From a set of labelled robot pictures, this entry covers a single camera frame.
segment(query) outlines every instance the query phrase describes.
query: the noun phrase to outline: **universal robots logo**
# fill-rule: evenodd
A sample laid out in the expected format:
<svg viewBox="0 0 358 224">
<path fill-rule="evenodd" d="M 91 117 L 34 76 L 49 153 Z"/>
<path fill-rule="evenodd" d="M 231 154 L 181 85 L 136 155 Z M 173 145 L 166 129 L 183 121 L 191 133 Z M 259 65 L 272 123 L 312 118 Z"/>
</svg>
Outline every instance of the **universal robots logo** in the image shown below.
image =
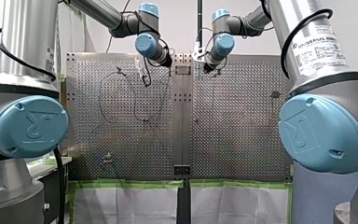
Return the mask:
<svg viewBox="0 0 358 224">
<path fill-rule="evenodd" d="M 295 153 L 318 148 L 306 110 L 287 119 L 283 127 Z"/>
<path fill-rule="evenodd" d="M 28 112 L 26 118 L 31 122 L 31 126 L 27 129 L 27 136 L 35 142 L 52 142 L 54 139 L 48 139 L 46 129 L 51 122 L 58 117 L 56 113 L 46 112 Z"/>
</svg>

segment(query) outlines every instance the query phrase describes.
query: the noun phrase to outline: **pegboard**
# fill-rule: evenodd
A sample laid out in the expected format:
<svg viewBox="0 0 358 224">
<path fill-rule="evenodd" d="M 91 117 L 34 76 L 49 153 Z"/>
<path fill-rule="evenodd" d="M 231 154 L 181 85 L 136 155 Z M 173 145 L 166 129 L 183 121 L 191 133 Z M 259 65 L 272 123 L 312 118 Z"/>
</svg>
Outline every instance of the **pegboard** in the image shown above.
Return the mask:
<svg viewBox="0 0 358 224">
<path fill-rule="evenodd" d="M 145 87 L 135 54 L 67 58 L 72 179 L 171 179 L 172 77 L 149 66 Z"/>
<path fill-rule="evenodd" d="M 192 178 L 288 181 L 278 132 L 288 81 L 275 56 L 230 56 L 220 73 L 194 66 Z"/>
<path fill-rule="evenodd" d="M 279 57 L 233 55 L 220 73 L 204 74 L 176 54 L 171 72 L 149 67 L 148 88 L 134 57 L 68 56 L 71 178 L 173 179 L 184 165 L 188 178 L 290 181 L 278 133 L 288 91 Z"/>
</svg>

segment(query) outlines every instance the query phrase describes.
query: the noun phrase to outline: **hanging cable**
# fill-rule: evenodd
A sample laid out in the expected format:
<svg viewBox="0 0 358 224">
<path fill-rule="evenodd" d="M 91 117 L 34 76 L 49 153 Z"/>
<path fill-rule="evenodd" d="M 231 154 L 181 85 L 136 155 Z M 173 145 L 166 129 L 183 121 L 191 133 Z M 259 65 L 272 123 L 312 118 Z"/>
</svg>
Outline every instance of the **hanging cable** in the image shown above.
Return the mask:
<svg viewBox="0 0 358 224">
<path fill-rule="evenodd" d="M 41 69 L 41 68 L 38 68 L 38 67 L 35 67 L 25 61 L 23 61 L 22 59 L 16 57 L 15 55 L 13 55 L 12 53 L 10 53 L 7 48 L 5 47 L 5 45 L 0 41 L 0 50 L 7 56 L 9 57 L 11 60 L 15 61 L 16 63 L 19 63 L 21 64 L 22 66 L 25 66 L 25 67 L 28 67 L 28 68 L 31 68 L 33 70 L 35 70 L 36 72 L 39 72 L 39 73 L 42 73 L 46 76 L 48 76 L 51 81 L 55 81 L 56 80 L 56 77 L 54 76 L 54 74 L 46 71 L 45 69 Z"/>
<path fill-rule="evenodd" d="M 106 49 L 106 53 L 109 52 L 110 45 L 112 44 L 112 39 L 113 39 L 113 36 L 111 35 L 110 40 L 109 40 L 109 45 L 107 46 L 107 49 Z"/>
<path fill-rule="evenodd" d="M 124 6 L 123 11 L 126 11 L 126 10 L 127 10 L 127 7 L 128 7 L 128 5 L 129 5 L 130 1 L 131 1 L 131 0 L 128 0 L 128 1 L 127 1 L 126 6 Z"/>
<path fill-rule="evenodd" d="M 128 0 L 128 1 L 127 1 L 126 6 L 124 6 L 123 12 L 126 11 L 126 9 L 127 9 L 128 5 L 129 5 L 130 1 L 131 1 L 131 0 Z M 106 53 L 109 52 L 110 46 L 112 45 L 112 39 L 113 39 L 113 36 L 110 35 L 109 44 L 108 44 L 108 46 L 107 46 Z"/>
<path fill-rule="evenodd" d="M 60 179 L 60 191 L 59 191 L 59 197 L 60 197 L 60 203 L 59 203 L 59 214 L 58 214 L 58 224 L 64 224 L 64 217 L 65 217 L 65 190 L 66 190 L 66 186 L 65 186 L 65 173 L 63 170 L 63 165 L 62 165 L 62 158 L 61 158 L 61 153 L 58 150 L 58 148 L 54 148 L 54 156 L 57 162 L 57 171 L 58 171 L 58 176 Z"/>
<path fill-rule="evenodd" d="M 261 7 L 263 8 L 264 14 L 266 14 L 267 18 L 269 18 L 270 21 L 272 21 L 271 15 L 269 14 L 269 11 L 267 10 L 267 4 L 266 0 L 260 0 Z"/>
<path fill-rule="evenodd" d="M 298 23 L 296 28 L 289 34 L 289 36 L 287 36 L 286 40 L 284 41 L 284 44 L 282 47 L 282 54 L 281 54 L 281 67 L 282 67 L 284 75 L 287 78 L 289 78 L 289 74 L 288 74 L 287 68 L 286 68 L 286 56 L 287 56 L 288 50 L 290 49 L 290 45 L 292 44 L 293 39 L 298 34 L 298 32 L 301 31 L 301 29 L 304 27 L 304 25 L 308 24 L 310 21 L 312 21 L 317 16 L 320 16 L 323 14 L 327 14 L 327 18 L 330 19 L 333 16 L 333 10 L 331 10 L 329 8 L 321 9 L 321 10 L 318 10 L 318 11 L 312 13 L 308 17 L 304 18 L 304 20 L 302 20 L 301 22 Z"/>
<path fill-rule="evenodd" d="M 149 87 L 150 85 L 152 85 L 152 77 L 150 76 L 150 71 L 149 71 L 149 68 L 147 67 L 145 56 L 144 56 L 144 63 L 145 63 L 145 69 L 146 69 L 147 77 L 148 77 L 149 81 L 146 82 L 145 76 L 142 76 L 142 81 L 143 81 L 145 87 Z"/>
</svg>

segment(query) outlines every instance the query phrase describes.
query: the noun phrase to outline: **white cloth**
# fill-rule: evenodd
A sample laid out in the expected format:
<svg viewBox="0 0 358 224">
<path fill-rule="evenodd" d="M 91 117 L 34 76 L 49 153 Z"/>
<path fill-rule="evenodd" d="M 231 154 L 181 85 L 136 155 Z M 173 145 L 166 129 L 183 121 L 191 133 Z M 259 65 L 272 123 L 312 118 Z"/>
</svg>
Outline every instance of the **white cloth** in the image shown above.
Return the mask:
<svg viewBox="0 0 358 224">
<path fill-rule="evenodd" d="M 74 224 L 176 224 L 178 189 L 77 189 Z"/>
<path fill-rule="evenodd" d="M 287 224 L 289 189 L 191 189 L 192 224 Z"/>
</svg>

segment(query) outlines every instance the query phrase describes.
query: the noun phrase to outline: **light blue end cap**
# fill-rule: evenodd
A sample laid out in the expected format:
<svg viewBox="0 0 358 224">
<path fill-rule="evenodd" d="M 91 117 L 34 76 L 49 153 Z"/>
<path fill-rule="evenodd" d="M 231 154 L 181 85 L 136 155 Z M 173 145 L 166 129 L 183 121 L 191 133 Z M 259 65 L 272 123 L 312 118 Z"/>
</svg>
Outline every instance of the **light blue end cap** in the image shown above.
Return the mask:
<svg viewBox="0 0 358 224">
<path fill-rule="evenodd" d="M 214 50 L 222 57 L 228 56 L 228 54 L 234 49 L 234 46 L 234 37 L 229 34 L 222 34 L 218 36 L 214 42 Z"/>
<path fill-rule="evenodd" d="M 146 58 L 151 58 L 157 52 L 158 42 L 150 34 L 141 34 L 135 40 L 135 48 Z"/>
<path fill-rule="evenodd" d="M 220 17 L 223 17 L 223 16 L 229 16 L 229 11 L 227 9 L 218 9 L 216 10 L 213 15 L 212 15 L 212 21 L 215 21 L 217 19 L 219 19 Z"/>
<path fill-rule="evenodd" d="M 53 150 L 65 137 L 68 116 L 60 103 L 46 96 L 28 96 L 0 113 L 0 153 L 34 158 Z"/>
<path fill-rule="evenodd" d="M 139 10 L 143 12 L 147 12 L 149 14 L 152 14 L 153 16 L 157 17 L 159 16 L 159 9 L 158 6 L 156 6 L 153 3 L 142 3 L 139 6 Z"/>
<path fill-rule="evenodd" d="M 317 172 L 358 171 L 358 122 L 341 105 L 322 96 L 290 99 L 280 114 L 279 131 L 290 156 Z"/>
</svg>

